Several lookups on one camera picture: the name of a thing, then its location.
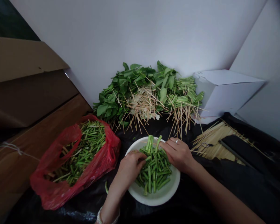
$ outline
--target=white box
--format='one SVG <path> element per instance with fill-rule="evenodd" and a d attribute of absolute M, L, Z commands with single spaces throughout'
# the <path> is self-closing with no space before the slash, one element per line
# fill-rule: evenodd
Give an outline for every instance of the white box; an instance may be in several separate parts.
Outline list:
<path fill-rule="evenodd" d="M 204 91 L 201 117 L 234 115 L 265 83 L 264 80 L 232 72 L 213 70 L 194 73 L 196 93 Z"/>

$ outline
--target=brown cardboard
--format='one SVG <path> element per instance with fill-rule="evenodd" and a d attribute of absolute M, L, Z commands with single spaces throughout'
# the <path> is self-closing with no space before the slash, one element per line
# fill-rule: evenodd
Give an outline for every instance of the brown cardboard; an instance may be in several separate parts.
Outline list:
<path fill-rule="evenodd" d="M 44 42 L 0 37 L 0 82 L 65 68 Z"/>
<path fill-rule="evenodd" d="M 0 37 L 0 129 L 33 124 L 76 94 L 44 42 Z"/>
<path fill-rule="evenodd" d="M 78 94 L 31 128 L 7 140 L 24 153 L 40 159 L 56 137 L 68 126 L 78 122 L 91 107 Z M 19 155 L 13 149 L 0 147 L 0 219 L 17 202 L 30 185 L 29 177 L 38 160 Z"/>
<path fill-rule="evenodd" d="M 28 127 L 76 94 L 63 70 L 0 82 L 0 128 Z"/>

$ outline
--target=white bowl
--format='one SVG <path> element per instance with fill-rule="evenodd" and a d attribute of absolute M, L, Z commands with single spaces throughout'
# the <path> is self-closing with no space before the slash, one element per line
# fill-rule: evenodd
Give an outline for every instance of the white bowl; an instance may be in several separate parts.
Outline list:
<path fill-rule="evenodd" d="M 125 155 L 127 155 L 130 151 L 139 150 L 142 147 L 146 146 L 147 140 L 148 137 L 144 137 L 135 141 L 127 150 L 127 153 Z M 156 144 L 157 141 L 158 138 L 154 137 L 153 143 Z M 139 201 L 142 204 L 149 206 L 157 206 L 164 204 L 174 195 L 174 193 L 177 190 L 178 184 L 180 183 L 180 171 L 176 169 L 173 165 L 170 166 L 170 169 L 172 170 L 172 174 L 170 175 L 170 181 L 159 191 L 156 191 L 156 193 L 152 192 L 151 194 L 147 194 L 147 196 L 144 196 L 144 188 L 139 187 L 135 182 L 132 183 L 128 191 L 137 201 Z"/>

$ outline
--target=cardboard box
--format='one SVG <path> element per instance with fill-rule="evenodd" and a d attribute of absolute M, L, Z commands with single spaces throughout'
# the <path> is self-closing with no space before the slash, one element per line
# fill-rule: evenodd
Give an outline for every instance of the cardboard box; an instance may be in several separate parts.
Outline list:
<path fill-rule="evenodd" d="M 196 72 L 196 93 L 204 91 L 201 117 L 221 117 L 224 112 L 234 115 L 265 83 L 264 80 L 232 72 L 213 70 Z"/>
<path fill-rule="evenodd" d="M 28 127 L 78 94 L 44 42 L 0 37 L 0 129 Z"/>

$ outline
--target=vegetable pile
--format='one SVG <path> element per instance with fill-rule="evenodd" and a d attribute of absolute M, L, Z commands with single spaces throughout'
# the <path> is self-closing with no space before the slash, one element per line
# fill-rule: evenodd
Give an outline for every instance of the vegetable pile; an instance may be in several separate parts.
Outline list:
<path fill-rule="evenodd" d="M 48 174 L 47 180 L 59 183 L 67 181 L 69 186 L 73 186 L 88 164 L 93 160 L 94 156 L 101 147 L 106 143 L 105 128 L 99 121 L 86 121 L 79 125 L 82 131 L 82 138 L 78 148 L 73 152 L 59 169 Z M 65 156 L 72 149 L 75 142 L 64 146 L 60 157 Z"/>
<path fill-rule="evenodd" d="M 155 193 L 157 190 L 160 190 L 170 181 L 170 178 L 167 177 L 172 174 L 169 168 L 171 164 L 169 163 L 166 152 L 164 149 L 158 149 L 162 136 L 158 138 L 155 148 L 153 147 L 153 139 L 154 137 L 149 135 L 146 147 L 139 150 L 147 158 L 135 182 L 144 188 L 143 194 L 145 196 L 148 193 L 151 194 L 152 191 Z"/>
<path fill-rule="evenodd" d="M 113 124 L 112 128 L 131 127 L 140 124 L 144 127 L 145 119 L 159 119 L 162 113 L 174 114 L 176 125 L 191 121 L 190 114 L 197 116 L 198 107 L 202 105 L 204 92 L 196 94 L 195 79 L 176 78 L 176 70 L 157 62 L 157 69 L 123 63 L 124 71 L 117 71 L 111 84 L 99 94 L 99 103 L 94 103 L 94 110 L 101 119 Z M 132 119 L 126 121 L 127 115 Z M 178 134 L 181 126 L 174 132 Z"/>

